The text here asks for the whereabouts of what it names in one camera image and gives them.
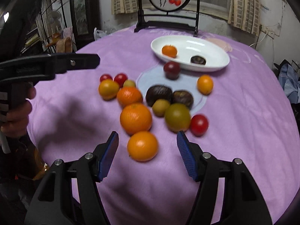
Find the person's left hand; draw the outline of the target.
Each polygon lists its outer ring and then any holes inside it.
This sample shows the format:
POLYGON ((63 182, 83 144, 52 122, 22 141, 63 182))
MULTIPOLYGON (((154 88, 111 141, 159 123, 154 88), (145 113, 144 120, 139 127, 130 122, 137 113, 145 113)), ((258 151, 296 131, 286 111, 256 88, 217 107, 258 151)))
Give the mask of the person's left hand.
MULTIPOLYGON (((36 89, 32 86, 27 93, 27 99, 32 100, 36 96, 36 89)), ((1 126, 1 131, 10 138, 19 138, 27 133, 29 114, 32 111, 32 104, 26 101, 17 108, 7 113, 7 121, 1 126)))

